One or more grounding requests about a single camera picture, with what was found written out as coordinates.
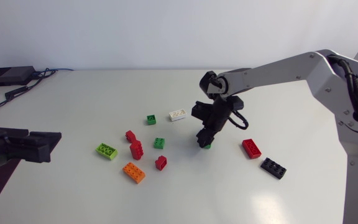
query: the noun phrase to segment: robotic arm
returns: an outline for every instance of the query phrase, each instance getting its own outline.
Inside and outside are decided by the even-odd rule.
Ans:
[[[29,133],[26,129],[0,128],[0,166],[11,159],[50,162],[50,153],[61,138],[61,133]]]
[[[358,61],[330,50],[319,50],[252,69],[219,75],[208,72],[200,87],[214,103],[197,101],[191,112],[204,125],[197,134],[198,143],[200,147],[211,144],[227,120],[238,128],[248,127],[247,120],[238,112],[244,103],[235,94],[298,80],[306,80],[313,96],[335,115],[339,140],[348,155],[344,223],[358,223]],[[230,118],[232,113],[244,126]]]

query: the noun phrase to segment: black lego brick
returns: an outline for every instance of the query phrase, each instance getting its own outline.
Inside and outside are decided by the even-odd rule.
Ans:
[[[286,168],[280,166],[280,164],[277,164],[269,158],[266,158],[260,166],[278,179],[281,179],[287,171]]]

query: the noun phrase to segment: orange lego brick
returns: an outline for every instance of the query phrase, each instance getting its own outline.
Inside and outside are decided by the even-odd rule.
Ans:
[[[133,163],[129,162],[122,170],[138,184],[140,183],[146,174],[141,171]]]

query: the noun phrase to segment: power adapter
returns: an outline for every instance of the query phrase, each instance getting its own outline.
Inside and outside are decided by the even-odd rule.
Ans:
[[[33,66],[0,68],[0,86],[27,85],[34,72]]]

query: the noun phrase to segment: white robotic arm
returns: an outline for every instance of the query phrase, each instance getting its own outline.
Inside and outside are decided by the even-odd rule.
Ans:
[[[306,80],[313,96],[334,113],[339,140],[348,157],[344,223],[358,223],[358,61],[330,50],[308,52],[257,68],[242,68],[216,76],[207,73],[200,87],[213,105],[197,102],[192,115],[203,120],[197,137],[201,147],[211,144],[233,112],[244,106],[237,93],[258,86]]]

